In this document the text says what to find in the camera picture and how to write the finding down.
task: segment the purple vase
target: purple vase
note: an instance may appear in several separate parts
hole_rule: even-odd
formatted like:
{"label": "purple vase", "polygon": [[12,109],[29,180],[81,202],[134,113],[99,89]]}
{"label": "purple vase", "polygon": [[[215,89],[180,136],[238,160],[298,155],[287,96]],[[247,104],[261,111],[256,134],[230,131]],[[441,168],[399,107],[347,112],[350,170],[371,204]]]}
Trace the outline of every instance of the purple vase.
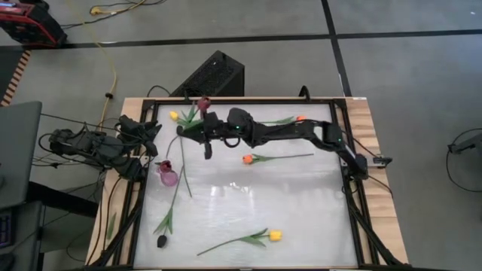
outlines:
{"label": "purple vase", "polygon": [[160,169],[157,168],[157,173],[160,175],[160,181],[168,187],[175,186],[179,181],[178,174],[175,173],[175,171],[161,172]]}
{"label": "purple vase", "polygon": [[160,181],[168,187],[175,186],[179,181],[178,174],[172,170],[169,160],[161,162],[156,171],[160,175]]}

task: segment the red machine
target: red machine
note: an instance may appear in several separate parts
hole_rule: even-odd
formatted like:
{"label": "red machine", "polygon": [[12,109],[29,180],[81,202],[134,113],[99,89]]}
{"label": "red machine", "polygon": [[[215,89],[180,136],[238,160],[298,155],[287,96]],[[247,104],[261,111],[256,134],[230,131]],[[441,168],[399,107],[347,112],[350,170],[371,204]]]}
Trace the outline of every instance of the red machine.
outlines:
{"label": "red machine", "polygon": [[47,9],[48,5],[0,2],[0,27],[21,44],[60,47],[67,34]]}

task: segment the white tray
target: white tray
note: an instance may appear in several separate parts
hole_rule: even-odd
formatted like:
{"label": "white tray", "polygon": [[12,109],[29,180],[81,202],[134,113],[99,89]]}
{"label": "white tray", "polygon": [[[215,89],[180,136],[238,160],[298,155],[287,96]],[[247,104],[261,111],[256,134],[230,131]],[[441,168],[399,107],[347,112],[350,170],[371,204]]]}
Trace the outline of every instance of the white tray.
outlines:
{"label": "white tray", "polygon": [[[256,121],[304,115],[331,121],[328,105],[212,105],[218,118],[226,120],[229,109],[247,110]],[[188,105],[161,105],[158,120],[163,128],[155,139],[159,156],[175,137],[177,124],[169,112],[189,112]],[[356,257],[348,209],[341,192],[340,161],[335,153],[315,148],[298,139],[249,148],[243,142],[228,148],[212,142],[212,159],[204,160],[204,147],[182,139],[186,172],[193,198],[184,179],[174,205],[173,231],[168,242],[157,248],[153,232],[169,210],[175,187],[164,187],[156,166],[151,165],[145,191],[134,267],[331,267],[355,266]],[[283,156],[314,154],[244,165],[245,154]],[[182,167],[180,142],[169,153],[177,173]],[[282,230],[282,241],[263,240],[266,248],[235,242],[197,253],[229,239],[263,230]]]}

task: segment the black box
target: black box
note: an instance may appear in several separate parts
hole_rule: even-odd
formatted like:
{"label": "black box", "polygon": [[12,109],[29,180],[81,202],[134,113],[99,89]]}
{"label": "black box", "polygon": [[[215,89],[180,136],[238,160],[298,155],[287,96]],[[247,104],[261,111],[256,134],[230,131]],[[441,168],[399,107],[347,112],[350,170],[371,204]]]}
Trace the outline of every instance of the black box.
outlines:
{"label": "black box", "polygon": [[244,65],[217,50],[171,97],[244,96]]}

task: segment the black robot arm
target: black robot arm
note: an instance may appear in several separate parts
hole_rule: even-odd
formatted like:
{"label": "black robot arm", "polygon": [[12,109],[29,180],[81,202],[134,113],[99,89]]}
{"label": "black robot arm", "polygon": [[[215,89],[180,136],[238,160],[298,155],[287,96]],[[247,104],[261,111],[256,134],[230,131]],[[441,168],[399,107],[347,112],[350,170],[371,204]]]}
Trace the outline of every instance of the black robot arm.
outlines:
{"label": "black robot arm", "polygon": [[[367,160],[361,154],[355,154],[343,141],[341,128],[328,121],[299,120],[293,123],[266,126],[253,120],[246,111],[239,108],[230,109],[227,122],[218,119],[215,112],[205,113],[203,122],[188,129],[178,126],[179,136],[204,144],[204,157],[210,159],[212,148],[210,141],[219,139],[229,148],[235,148],[242,139],[249,147],[254,148],[273,140],[306,139],[317,148],[336,152],[348,165],[350,175],[355,178],[368,177]],[[237,139],[230,144],[228,139]]]}
{"label": "black robot arm", "polygon": [[157,156],[153,140],[162,126],[156,124],[157,121],[137,123],[124,115],[116,124],[120,127],[117,138],[104,132],[89,131],[87,125],[77,133],[70,129],[56,129],[49,138],[50,151],[60,156],[80,155],[89,162],[114,168],[122,178],[141,181],[146,177],[145,169],[140,159],[131,157],[130,152],[144,145],[146,155]]}

